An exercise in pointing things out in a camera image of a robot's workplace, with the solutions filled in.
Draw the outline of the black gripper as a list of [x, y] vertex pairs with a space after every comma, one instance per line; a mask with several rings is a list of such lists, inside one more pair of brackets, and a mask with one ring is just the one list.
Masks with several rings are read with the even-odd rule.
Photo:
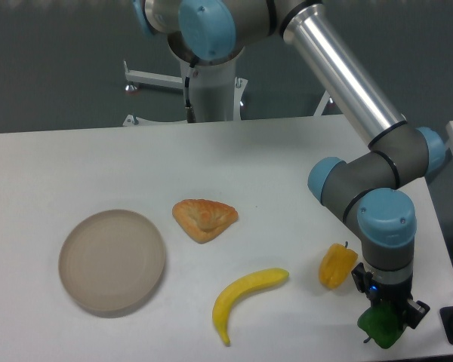
[[381, 301], [391, 302], [396, 306], [407, 303], [403, 317], [407, 327], [416, 329], [430, 311], [428, 304], [412, 299], [413, 262], [394, 271], [384, 271], [360, 262], [351, 271], [351, 275], [357, 290], [366, 295], [372, 308]]

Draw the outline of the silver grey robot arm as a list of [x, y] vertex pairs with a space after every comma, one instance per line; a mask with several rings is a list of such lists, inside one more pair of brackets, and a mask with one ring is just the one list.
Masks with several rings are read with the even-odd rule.
[[374, 307], [387, 306], [399, 328], [415, 328], [429, 311], [412, 298], [414, 205], [401, 187], [440, 167], [445, 146], [427, 127], [413, 128], [377, 88], [325, 17], [320, 1], [135, 1], [147, 35], [165, 34], [182, 62], [189, 123], [231, 121], [234, 78], [221, 77], [247, 45], [280, 35], [312, 69], [368, 153], [352, 162], [325, 158], [308, 186], [362, 243], [352, 272]]

